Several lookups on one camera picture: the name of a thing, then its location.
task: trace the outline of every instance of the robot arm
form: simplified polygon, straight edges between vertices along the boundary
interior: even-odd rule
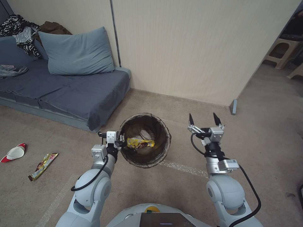
[[[56,227],[100,226],[102,208],[111,190],[110,177],[117,161],[118,147],[115,145],[116,131],[98,133],[98,135],[102,138],[106,137],[107,144],[106,146],[102,144],[93,146],[92,168],[86,171],[72,188],[75,191],[74,196]]]
[[[236,225],[237,227],[262,227],[262,224],[253,216],[253,213],[245,199],[245,192],[241,184],[227,175],[227,173],[239,169],[240,166],[237,160],[224,157],[225,154],[221,151],[220,147],[220,140],[224,134],[224,126],[221,124],[220,119],[215,113],[214,119],[217,127],[200,129],[194,126],[193,118],[189,115],[188,130],[192,132],[191,142],[193,146],[206,158],[206,168],[209,174],[209,181],[206,184],[206,190],[208,191],[220,218],[219,226],[229,227]],[[205,153],[201,152],[194,145],[194,135],[201,139],[202,145],[206,150]],[[236,212],[230,214],[228,213],[228,210],[236,210]]]

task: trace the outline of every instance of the screen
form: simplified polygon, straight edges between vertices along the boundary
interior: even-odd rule
[[[180,213],[142,213],[140,227],[195,227]]]

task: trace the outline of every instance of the gold snack wrapper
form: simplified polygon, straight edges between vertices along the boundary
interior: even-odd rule
[[[49,166],[49,164],[58,156],[58,153],[52,153],[47,154],[42,162],[40,162],[37,166],[36,171],[28,176],[30,181],[36,180],[43,172],[46,170],[46,168]]]
[[[129,148],[143,148],[143,147],[153,147],[155,145],[155,141],[153,140],[143,140],[136,138],[128,138],[127,146]]]

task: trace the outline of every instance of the wastebasket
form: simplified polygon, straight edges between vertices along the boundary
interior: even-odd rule
[[[151,168],[167,155],[171,135],[164,122],[151,113],[138,113],[126,119],[120,126],[120,134],[127,138],[154,140],[153,147],[121,148],[123,157],[132,165],[140,168]]]

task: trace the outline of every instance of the floor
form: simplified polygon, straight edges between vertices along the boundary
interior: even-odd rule
[[[226,125],[222,150],[245,168],[261,198],[256,217],[264,226],[303,226],[297,195],[303,184],[303,83],[287,79],[289,72],[261,65],[238,99],[236,116],[224,106],[130,90],[101,131],[118,129],[129,116],[148,112],[167,125],[171,147],[165,162],[151,169],[132,166],[118,155],[101,226],[122,209],[148,202],[181,209],[211,226],[218,224],[205,190],[205,159],[193,149],[187,130],[189,113],[195,125],[208,127],[214,126],[213,112]],[[73,196],[70,187],[92,165],[90,149],[100,144],[99,137],[4,106],[0,118],[1,157],[21,142],[28,144],[21,159],[0,165],[0,226],[55,226]],[[51,152],[59,156],[30,182],[27,176]],[[240,170],[232,176],[254,209],[256,199]]]

